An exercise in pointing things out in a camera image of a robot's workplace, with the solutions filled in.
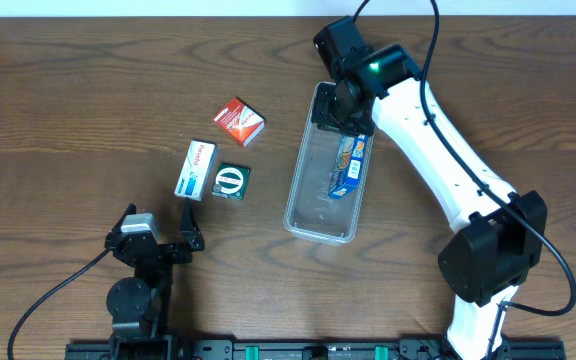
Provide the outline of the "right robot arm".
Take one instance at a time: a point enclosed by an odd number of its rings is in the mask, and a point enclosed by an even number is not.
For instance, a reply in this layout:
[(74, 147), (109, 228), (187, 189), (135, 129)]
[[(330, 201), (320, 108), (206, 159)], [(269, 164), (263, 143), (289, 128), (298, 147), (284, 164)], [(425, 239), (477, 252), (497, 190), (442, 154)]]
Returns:
[(510, 355), (501, 328), (512, 297), (540, 260), (545, 202), (534, 191), (518, 194), (489, 169), (401, 46), (376, 51), (362, 41), (318, 40), (315, 47), (334, 82), (314, 104), (314, 123), (343, 135), (384, 132), (428, 185), (454, 233), (438, 257), (456, 295), (440, 357)]

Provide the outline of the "blue fever patch box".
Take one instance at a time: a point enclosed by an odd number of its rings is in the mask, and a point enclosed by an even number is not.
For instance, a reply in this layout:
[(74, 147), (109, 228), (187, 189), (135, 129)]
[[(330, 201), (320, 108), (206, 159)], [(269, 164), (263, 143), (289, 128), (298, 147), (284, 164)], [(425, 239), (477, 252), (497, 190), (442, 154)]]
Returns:
[(328, 189), (331, 198), (340, 199), (359, 186), (366, 142), (365, 135), (341, 137)]

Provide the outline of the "white Panadol box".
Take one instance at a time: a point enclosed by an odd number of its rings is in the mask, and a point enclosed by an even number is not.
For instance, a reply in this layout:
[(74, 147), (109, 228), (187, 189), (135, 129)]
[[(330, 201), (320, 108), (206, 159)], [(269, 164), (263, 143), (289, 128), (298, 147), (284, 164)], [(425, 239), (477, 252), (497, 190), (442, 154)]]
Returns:
[(195, 201), (202, 199), (216, 150), (217, 146), (214, 143), (191, 141), (174, 189), (177, 197)]

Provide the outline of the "red Panadol Actifast box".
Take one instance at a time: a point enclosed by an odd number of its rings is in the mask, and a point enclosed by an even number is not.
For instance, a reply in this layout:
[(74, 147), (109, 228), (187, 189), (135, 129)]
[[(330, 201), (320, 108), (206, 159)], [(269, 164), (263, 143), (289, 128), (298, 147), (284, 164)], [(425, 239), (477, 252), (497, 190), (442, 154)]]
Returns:
[(233, 97), (213, 117), (213, 122), (241, 147), (246, 147), (265, 127), (265, 118), (239, 97)]

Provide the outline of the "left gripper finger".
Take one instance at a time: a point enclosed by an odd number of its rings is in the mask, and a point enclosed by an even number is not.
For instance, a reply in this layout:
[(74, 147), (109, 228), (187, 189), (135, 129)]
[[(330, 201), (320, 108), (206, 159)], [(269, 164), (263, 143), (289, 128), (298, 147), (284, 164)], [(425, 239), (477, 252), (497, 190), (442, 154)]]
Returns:
[(192, 200), (187, 199), (184, 201), (178, 231), (189, 245), (202, 245), (203, 235), (195, 220), (192, 205)]
[(127, 206), (127, 208), (125, 209), (125, 211), (123, 212), (122, 216), (117, 221), (117, 223), (112, 227), (111, 233), (112, 234), (121, 233), (122, 232), (121, 226), (122, 226), (124, 220), (126, 219), (126, 217), (129, 215), (134, 215), (135, 213), (136, 213), (136, 205), (134, 203), (130, 203)]

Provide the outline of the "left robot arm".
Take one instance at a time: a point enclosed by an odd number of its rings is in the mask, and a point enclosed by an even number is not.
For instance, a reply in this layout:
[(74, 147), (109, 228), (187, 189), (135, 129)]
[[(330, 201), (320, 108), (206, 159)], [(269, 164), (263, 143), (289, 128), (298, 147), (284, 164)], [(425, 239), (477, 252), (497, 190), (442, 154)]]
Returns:
[(177, 240), (159, 241), (159, 227), (150, 213), (130, 204), (105, 239), (105, 249), (134, 270), (107, 294), (113, 336), (120, 340), (154, 338), (167, 327), (173, 284), (172, 268), (192, 261), (205, 247), (192, 202), (184, 202)]

